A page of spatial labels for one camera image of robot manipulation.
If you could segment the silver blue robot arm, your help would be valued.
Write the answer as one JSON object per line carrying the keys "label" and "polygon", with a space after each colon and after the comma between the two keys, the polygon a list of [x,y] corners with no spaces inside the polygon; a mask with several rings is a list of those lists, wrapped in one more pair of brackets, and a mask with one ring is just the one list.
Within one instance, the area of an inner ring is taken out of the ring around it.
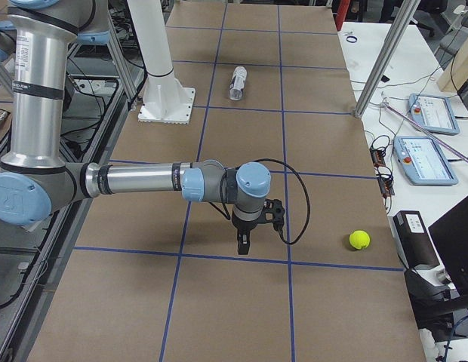
{"label": "silver blue robot arm", "polygon": [[220,162],[145,167],[67,163],[59,143],[67,51],[73,42],[109,41],[105,1],[12,1],[17,31],[11,148],[1,159],[0,219],[29,225],[76,201],[121,192],[180,192],[187,201],[221,203],[237,230],[238,252],[250,232],[283,214],[268,199],[271,175],[256,162],[227,169]]}

